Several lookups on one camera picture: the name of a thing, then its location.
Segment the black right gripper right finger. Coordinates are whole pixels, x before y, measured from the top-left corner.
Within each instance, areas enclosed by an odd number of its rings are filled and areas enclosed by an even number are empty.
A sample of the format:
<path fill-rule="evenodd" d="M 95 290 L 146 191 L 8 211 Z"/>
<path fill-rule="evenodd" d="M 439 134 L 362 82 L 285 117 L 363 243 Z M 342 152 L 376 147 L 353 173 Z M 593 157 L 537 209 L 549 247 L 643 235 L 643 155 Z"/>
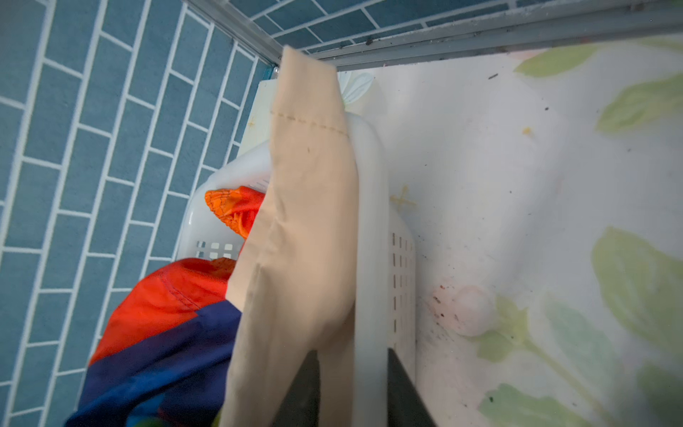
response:
<path fill-rule="evenodd" d="M 435 427 L 429 411 L 410 380 L 395 350 L 388 350 L 389 427 Z"/>

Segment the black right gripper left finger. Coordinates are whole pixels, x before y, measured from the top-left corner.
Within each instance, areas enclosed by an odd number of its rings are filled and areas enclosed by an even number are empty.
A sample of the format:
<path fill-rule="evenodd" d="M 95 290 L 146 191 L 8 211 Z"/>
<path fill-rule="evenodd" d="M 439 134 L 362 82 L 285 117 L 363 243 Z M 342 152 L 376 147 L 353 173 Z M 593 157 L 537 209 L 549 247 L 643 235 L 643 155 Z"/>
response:
<path fill-rule="evenodd" d="M 318 352 L 312 350 L 302 361 L 271 426 L 316 427 L 319 405 L 320 365 Z"/>

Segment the beige shorts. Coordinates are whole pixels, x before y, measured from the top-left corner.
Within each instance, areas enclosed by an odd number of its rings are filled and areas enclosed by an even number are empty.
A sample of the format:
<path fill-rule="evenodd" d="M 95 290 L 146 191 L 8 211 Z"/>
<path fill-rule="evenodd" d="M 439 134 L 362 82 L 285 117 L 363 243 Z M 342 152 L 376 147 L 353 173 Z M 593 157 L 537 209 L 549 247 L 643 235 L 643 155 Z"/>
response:
<path fill-rule="evenodd" d="M 242 311 L 220 423 L 269 426 L 309 352 L 322 426 L 351 421 L 359 176 L 336 69 L 288 47 L 272 175 L 227 300 Z"/>

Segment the rainbow striped shorts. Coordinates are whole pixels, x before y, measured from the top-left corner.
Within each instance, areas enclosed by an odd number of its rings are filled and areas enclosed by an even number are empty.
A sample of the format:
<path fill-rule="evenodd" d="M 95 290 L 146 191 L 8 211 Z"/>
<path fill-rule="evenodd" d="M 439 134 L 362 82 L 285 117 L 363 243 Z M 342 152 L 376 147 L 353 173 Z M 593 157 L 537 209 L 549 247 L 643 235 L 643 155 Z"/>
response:
<path fill-rule="evenodd" d="M 215 426 L 241 311 L 236 262 L 187 258 L 142 279 L 112 313 L 67 426 Z"/>

